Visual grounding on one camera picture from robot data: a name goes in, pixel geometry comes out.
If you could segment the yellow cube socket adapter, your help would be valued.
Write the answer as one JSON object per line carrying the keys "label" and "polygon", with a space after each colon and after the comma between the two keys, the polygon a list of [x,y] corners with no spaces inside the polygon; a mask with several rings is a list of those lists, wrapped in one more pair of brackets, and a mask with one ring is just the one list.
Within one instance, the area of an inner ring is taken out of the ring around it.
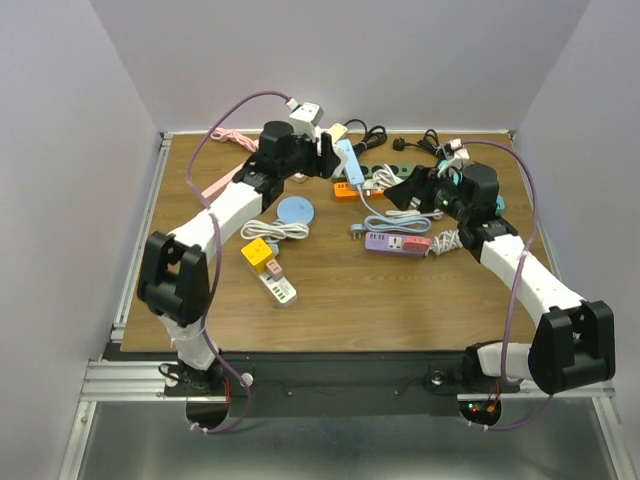
{"label": "yellow cube socket adapter", "polygon": [[258,275],[266,272],[266,265],[275,258],[272,248],[262,239],[256,238],[241,248],[241,254]]}

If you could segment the small pink plug adapter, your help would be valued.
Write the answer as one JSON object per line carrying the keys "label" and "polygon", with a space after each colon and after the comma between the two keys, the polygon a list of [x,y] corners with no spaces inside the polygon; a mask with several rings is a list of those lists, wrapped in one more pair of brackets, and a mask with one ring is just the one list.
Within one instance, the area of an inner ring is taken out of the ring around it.
{"label": "small pink plug adapter", "polygon": [[279,281],[284,276],[283,268],[276,259],[265,264],[265,271],[273,281]]}

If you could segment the white usb power strip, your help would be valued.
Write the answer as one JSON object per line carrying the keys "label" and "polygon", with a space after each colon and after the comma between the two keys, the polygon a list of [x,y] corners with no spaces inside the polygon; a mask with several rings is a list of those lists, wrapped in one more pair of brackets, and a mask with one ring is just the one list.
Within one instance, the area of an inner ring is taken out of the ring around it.
{"label": "white usb power strip", "polygon": [[274,280],[268,273],[263,273],[258,279],[280,307],[288,307],[297,300],[297,290],[285,277]]}

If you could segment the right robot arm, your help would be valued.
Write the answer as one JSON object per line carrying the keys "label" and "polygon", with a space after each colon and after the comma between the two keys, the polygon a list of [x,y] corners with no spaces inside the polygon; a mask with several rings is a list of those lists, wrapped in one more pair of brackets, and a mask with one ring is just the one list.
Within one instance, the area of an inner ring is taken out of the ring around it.
{"label": "right robot arm", "polygon": [[589,302],[566,287],[525,248],[517,230],[497,214],[496,171],[473,163],[459,181],[417,166],[388,188],[399,209],[419,202],[420,212],[437,209],[458,223],[462,246],[511,290],[512,302],[530,315],[531,343],[476,344],[460,366],[463,384],[482,390],[496,377],[530,380],[553,395],[611,379],[616,370],[614,314],[603,301]]}

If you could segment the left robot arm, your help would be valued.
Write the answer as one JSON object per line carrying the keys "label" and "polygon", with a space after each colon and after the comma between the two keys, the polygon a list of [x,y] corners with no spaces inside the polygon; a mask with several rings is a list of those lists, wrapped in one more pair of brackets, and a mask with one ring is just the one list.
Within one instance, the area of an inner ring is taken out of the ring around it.
{"label": "left robot arm", "polygon": [[213,200],[169,233],[146,240],[137,297],[163,323],[188,382],[199,393],[215,392],[223,362],[206,332],[206,317],[219,276],[224,243],[248,221],[267,210],[295,174],[330,178],[342,160],[330,133],[300,133],[284,121],[270,121],[258,148]]}

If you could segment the white cube socket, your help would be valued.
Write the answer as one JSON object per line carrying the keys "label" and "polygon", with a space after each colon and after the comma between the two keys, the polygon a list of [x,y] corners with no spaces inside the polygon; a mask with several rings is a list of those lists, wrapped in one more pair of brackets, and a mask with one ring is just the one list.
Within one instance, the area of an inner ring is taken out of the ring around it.
{"label": "white cube socket", "polygon": [[296,183],[303,183],[307,180],[307,176],[300,173],[296,173],[291,177],[291,179]]}

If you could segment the light blue power strip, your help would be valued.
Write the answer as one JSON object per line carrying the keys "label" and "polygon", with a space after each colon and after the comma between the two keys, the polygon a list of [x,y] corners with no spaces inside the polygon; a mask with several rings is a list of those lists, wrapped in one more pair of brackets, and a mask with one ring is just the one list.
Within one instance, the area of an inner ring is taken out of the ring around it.
{"label": "light blue power strip", "polygon": [[350,187],[361,191],[365,182],[358,158],[350,140],[343,139],[337,142],[337,146],[345,157],[344,175]]}

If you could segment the orange power strip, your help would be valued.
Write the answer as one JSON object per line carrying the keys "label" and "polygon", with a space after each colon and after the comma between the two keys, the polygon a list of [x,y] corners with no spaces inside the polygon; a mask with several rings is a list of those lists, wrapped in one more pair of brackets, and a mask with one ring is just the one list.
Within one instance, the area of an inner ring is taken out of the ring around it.
{"label": "orange power strip", "polygon": [[[348,182],[336,182],[333,184],[334,200],[337,202],[351,202],[360,199],[359,193]],[[363,195],[373,200],[385,199],[383,189],[364,189]]]}

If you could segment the beige wooden power strip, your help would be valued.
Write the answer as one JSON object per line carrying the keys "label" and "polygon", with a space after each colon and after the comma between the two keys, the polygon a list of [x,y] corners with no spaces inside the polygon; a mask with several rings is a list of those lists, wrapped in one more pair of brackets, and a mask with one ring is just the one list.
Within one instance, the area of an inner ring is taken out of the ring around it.
{"label": "beige wooden power strip", "polygon": [[330,136],[333,144],[345,138],[347,134],[347,127],[340,123],[334,123],[326,130],[326,133]]}

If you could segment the dark green power strip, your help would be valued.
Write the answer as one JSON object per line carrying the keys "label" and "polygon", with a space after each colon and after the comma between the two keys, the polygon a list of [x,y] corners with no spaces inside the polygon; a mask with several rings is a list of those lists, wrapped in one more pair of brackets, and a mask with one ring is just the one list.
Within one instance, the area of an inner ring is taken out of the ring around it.
{"label": "dark green power strip", "polygon": [[409,164],[361,164],[360,168],[366,180],[373,179],[379,171],[391,172],[396,177],[405,179],[415,166]]}

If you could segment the round light blue socket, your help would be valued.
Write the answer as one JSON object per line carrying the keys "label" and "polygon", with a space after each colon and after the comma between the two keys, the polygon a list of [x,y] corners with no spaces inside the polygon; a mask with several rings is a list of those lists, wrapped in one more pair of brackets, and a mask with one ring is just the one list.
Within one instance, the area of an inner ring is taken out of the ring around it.
{"label": "round light blue socket", "polygon": [[301,223],[310,226],[315,217],[315,209],[308,199],[290,196],[279,202],[276,215],[284,224]]}

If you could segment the teal triangular power strip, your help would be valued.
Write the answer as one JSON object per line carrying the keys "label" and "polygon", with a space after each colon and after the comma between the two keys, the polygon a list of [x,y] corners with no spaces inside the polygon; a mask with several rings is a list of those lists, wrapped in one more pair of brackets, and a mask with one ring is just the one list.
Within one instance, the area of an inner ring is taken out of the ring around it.
{"label": "teal triangular power strip", "polygon": [[458,185],[462,180],[461,170],[453,164],[449,164],[448,161],[441,161],[438,164],[438,175],[441,178],[448,178],[455,185]]}

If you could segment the purple pink power strip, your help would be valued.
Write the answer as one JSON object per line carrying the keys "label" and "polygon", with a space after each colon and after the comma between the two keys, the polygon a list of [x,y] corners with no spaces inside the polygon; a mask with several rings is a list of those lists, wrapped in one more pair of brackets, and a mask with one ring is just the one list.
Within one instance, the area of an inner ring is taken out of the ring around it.
{"label": "purple pink power strip", "polygon": [[431,246],[431,240],[423,236],[367,232],[364,246],[369,252],[423,257]]}

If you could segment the teal long power strip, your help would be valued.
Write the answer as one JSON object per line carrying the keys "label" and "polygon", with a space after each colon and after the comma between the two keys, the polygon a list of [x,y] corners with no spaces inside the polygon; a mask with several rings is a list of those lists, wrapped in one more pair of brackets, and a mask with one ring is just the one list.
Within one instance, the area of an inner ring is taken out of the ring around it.
{"label": "teal long power strip", "polygon": [[501,195],[498,195],[496,199],[496,214],[502,215],[505,211],[505,208],[506,204],[504,198]]}

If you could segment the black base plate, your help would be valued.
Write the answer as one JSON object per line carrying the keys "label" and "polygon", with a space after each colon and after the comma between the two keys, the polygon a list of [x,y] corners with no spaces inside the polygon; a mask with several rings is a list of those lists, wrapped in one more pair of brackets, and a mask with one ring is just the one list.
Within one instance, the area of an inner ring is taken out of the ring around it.
{"label": "black base plate", "polygon": [[161,366],[164,393],[190,407],[210,402],[233,417],[458,416],[458,398],[490,402],[510,387],[487,377],[463,351],[231,352],[224,359],[251,382],[243,388],[220,364],[198,373]]}

